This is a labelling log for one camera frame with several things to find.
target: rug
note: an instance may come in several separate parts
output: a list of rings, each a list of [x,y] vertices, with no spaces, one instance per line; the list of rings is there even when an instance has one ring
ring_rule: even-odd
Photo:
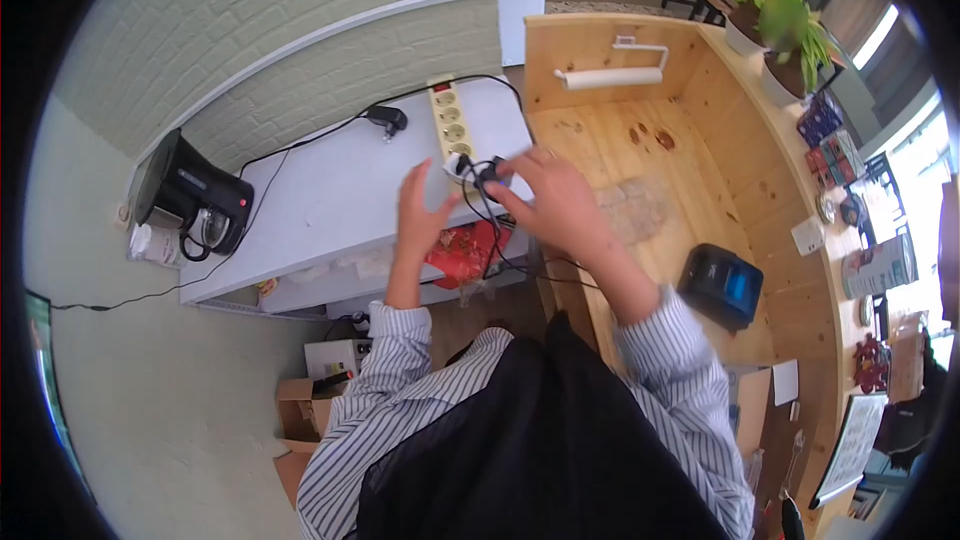
[[[676,13],[670,9],[646,4],[629,4],[626,2],[589,2],[582,0],[565,0],[563,2],[547,1],[544,13],[640,13],[642,15],[658,15],[660,17],[674,17],[686,19],[686,15]]]

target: wooden counter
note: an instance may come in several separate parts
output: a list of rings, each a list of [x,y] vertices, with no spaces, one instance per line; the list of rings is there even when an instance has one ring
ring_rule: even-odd
[[[656,65],[656,53],[614,50],[618,34],[669,48],[663,82],[563,90],[556,69]],[[690,249],[712,243],[763,271],[762,297],[747,330],[731,334],[699,318],[726,365],[798,360],[799,421],[789,425],[803,429],[806,444],[789,489],[807,537],[814,538],[834,514],[846,514],[853,497],[850,489],[820,509],[804,508],[826,469],[854,387],[853,347],[867,332],[859,327],[857,302],[844,297],[840,282],[839,260],[859,247],[859,237],[835,224],[824,249],[807,257],[797,251],[790,229],[816,213],[817,197],[804,161],[807,146],[795,128],[802,108],[780,109],[766,98],[762,67],[760,56],[733,52],[723,28],[712,25],[630,14],[527,18],[525,103],[535,141],[575,163],[595,190],[638,178],[647,196],[666,204],[657,211],[662,222],[654,233],[629,246],[643,268],[656,281],[676,285]],[[561,261],[548,265],[551,277],[590,280]],[[541,295],[548,311],[567,309],[576,331],[610,367],[622,369],[614,317],[598,290],[543,282]],[[789,445],[780,444],[768,454],[785,449],[789,455]],[[770,473],[757,490],[761,508],[767,498],[776,501],[786,471],[779,461],[764,462]],[[777,472],[780,477],[772,478]],[[779,504],[774,513],[779,520]],[[779,534],[779,521],[767,531]]]

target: metal bracket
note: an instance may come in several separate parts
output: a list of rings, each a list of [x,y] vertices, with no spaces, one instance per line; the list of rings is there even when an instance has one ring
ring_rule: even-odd
[[[613,48],[618,51],[656,51],[660,55],[659,64],[656,66],[661,72],[666,67],[667,57],[670,56],[670,49],[661,44],[638,44],[635,36],[617,35],[613,42]]]

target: white table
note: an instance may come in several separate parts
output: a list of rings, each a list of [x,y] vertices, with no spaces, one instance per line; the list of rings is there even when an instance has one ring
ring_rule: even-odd
[[[510,158],[531,147],[526,123],[509,88],[494,80],[477,79],[459,84],[459,89],[477,160]],[[210,299],[263,280],[392,244],[402,179],[427,157],[433,157],[433,163],[427,174],[425,201],[428,208],[437,208],[450,193],[450,179],[441,169],[440,143],[427,93],[408,96],[390,106],[401,109],[409,120],[407,129],[397,132],[391,143],[383,141],[382,127],[366,119],[354,121],[290,152],[266,196],[264,189],[283,155],[248,166],[244,179],[255,192],[251,211],[255,216],[250,228],[236,252],[208,279],[179,291],[180,303],[210,303]],[[530,187],[519,176],[513,176],[510,189],[523,200],[533,199]],[[476,207],[485,213],[480,205]],[[493,207],[495,215],[504,212],[499,205]],[[476,220],[476,214],[461,204],[449,224],[453,227]],[[223,260],[210,255],[201,262],[189,263],[180,272],[180,283],[203,278]],[[438,269],[425,265],[420,280],[426,282],[441,275]],[[376,294],[385,287],[385,277],[361,279],[355,270],[341,269],[304,284],[280,280],[274,300],[264,299],[258,309],[247,307],[244,311],[282,313]],[[217,307],[229,305],[218,301]]]

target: window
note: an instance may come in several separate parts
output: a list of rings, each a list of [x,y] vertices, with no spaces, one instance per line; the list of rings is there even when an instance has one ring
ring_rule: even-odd
[[[863,46],[856,52],[856,54],[853,55],[853,65],[856,66],[858,70],[862,70],[863,66],[866,65],[867,61],[870,60],[870,57],[874,56],[874,53],[877,52],[881,42],[883,42],[883,39],[887,37],[887,34],[890,33],[890,29],[894,27],[894,22],[897,20],[897,16],[899,15],[900,12],[893,4],[887,8],[886,12],[883,14],[883,17],[880,18],[880,23],[878,23],[876,28],[870,32],[867,42],[864,42]]]
[[[888,155],[910,221],[919,277],[917,282],[888,290],[887,296],[894,302],[901,301],[915,307],[914,311],[929,310],[931,336],[950,327],[942,320],[937,273],[942,185],[951,176],[949,141],[947,116],[940,106]]]

